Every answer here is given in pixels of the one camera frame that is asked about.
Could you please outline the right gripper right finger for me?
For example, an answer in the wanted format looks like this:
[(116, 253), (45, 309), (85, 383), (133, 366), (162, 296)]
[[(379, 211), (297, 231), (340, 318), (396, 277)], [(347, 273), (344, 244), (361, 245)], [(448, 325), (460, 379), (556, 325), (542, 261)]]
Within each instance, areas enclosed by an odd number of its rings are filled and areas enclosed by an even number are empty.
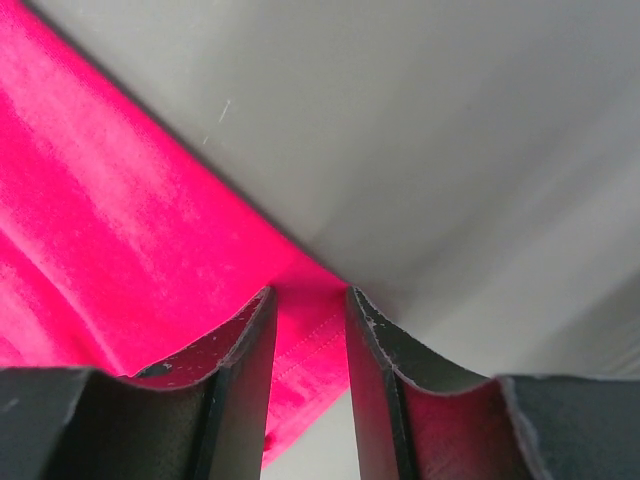
[(431, 350), (358, 288), (346, 347), (364, 479), (635, 479), (639, 383), (487, 378)]

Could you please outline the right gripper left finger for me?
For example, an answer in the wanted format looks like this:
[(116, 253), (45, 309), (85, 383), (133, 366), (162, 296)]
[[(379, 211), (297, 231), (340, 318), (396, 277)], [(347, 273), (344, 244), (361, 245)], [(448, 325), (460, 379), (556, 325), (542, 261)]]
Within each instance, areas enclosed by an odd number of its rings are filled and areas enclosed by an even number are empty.
[(5, 479), (256, 479), (277, 321), (264, 288), (232, 319), (133, 377), (1, 372)]

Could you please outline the pink t shirt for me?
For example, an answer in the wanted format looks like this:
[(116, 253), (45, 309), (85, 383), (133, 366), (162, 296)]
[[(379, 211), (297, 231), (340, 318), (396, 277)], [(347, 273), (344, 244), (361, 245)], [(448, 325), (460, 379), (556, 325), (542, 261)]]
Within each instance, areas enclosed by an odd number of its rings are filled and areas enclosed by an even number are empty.
[(347, 389), (346, 286), (22, 2), (1, 5), (1, 362), (131, 375), (275, 288), (263, 460)]

